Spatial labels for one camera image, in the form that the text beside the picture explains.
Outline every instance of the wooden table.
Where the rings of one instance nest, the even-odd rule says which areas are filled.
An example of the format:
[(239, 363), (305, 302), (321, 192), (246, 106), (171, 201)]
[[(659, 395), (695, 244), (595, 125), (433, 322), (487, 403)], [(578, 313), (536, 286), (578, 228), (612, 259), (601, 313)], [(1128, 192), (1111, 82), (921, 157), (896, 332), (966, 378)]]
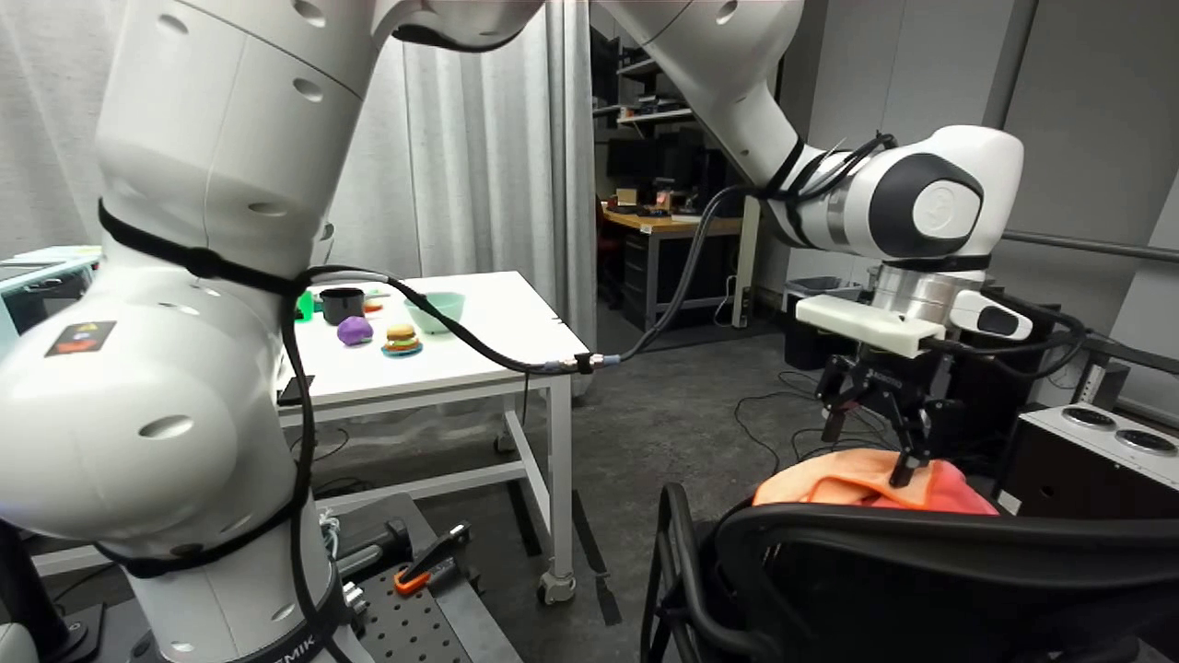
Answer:
[[(643, 237), (643, 327), (659, 322), (666, 302), (659, 302), (659, 259), (666, 241), (691, 241), (695, 217), (643, 217), (601, 205), (601, 221), (617, 225), (626, 231)], [(736, 265), (731, 265), (731, 327), (747, 323), (750, 302), (750, 269), (755, 269), (755, 244), (757, 244), (757, 201), (745, 200), (745, 217), (719, 217), (712, 221), (708, 237), (741, 237)], [(723, 306), (724, 296), (715, 297), (686, 297), (686, 308)]]

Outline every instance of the white robotic arm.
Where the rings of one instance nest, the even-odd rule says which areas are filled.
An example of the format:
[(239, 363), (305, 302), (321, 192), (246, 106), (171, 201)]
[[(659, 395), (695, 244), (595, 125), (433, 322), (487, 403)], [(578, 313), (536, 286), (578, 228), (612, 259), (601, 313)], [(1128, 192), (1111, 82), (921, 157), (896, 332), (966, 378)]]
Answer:
[[(100, 119), (106, 228), (266, 280), (303, 274), (380, 44), (487, 53), (536, 5), (127, 0)], [(842, 155), (806, 147), (767, 90), (801, 0), (601, 5), (767, 192), (783, 241), (925, 265), (992, 255), (1019, 171), (1002, 133), (941, 128), (825, 188)], [(314, 632), (292, 580), (316, 603), (340, 587), (316, 505), (276, 519), (293, 483), (270, 382), (283, 297), (223, 276), (115, 246), (87, 297), (8, 352), (0, 519), (179, 559), (132, 572), (168, 659), (297, 659)], [(334, 647), (367, 659), (347, 626)]]

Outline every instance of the concrete floor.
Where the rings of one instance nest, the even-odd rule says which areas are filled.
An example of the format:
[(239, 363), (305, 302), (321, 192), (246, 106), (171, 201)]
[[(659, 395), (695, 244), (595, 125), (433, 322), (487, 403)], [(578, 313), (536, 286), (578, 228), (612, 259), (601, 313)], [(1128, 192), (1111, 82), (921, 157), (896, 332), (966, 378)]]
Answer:
[[(601, 313), (601, 349), (622, 349), (636, 327)], [(604, 551), (604, 587), (622, 620), (604, 623), (595, 573), (578, 551), (578, 598), (560, 607), (536, 603), (541, 555), (525, 555), (507, 489), (428, 500), (433, 530), (471, 524), (471, 564), (493, 620), (531, 663), (622, 663), (636, 659), (654, 497), (664, 483), (682, 483), (695, 516), (719, 516), (741, 500), (772, 464), (817, 451), (817, 405), (806, 397), (815, 377), (787, 373), (781, 334), (771, 323), (750, 332), (686, 327), (659, 340), (622, 367), (591, 377), (573, 408), (573, 485)], [(433, 462), (395, 462), (370, 467), (391, 478), (401, 472), (437, 472), (487, 456), (487, 437), (456, 446)], [(127, 598), (116, 573), (87, 580), (63, 598), (63, 607)]]

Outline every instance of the shelf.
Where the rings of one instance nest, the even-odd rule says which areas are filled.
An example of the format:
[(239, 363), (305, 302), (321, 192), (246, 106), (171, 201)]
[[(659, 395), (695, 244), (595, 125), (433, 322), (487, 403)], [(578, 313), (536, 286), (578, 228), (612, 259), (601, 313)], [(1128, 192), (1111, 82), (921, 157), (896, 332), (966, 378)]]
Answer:
[(617, 119), (617, 125), (653, 125), (653, 123), (682, 123), (691, 119), (691, 106), (669, 106), (669, 109), (653, 109), (653, 115), (630, 115)]
[(654, 69), (659, 69), (654, 60), (642, 60), (642, 61), (617, 68), (616, 74), (617, 79), (648, 79)]

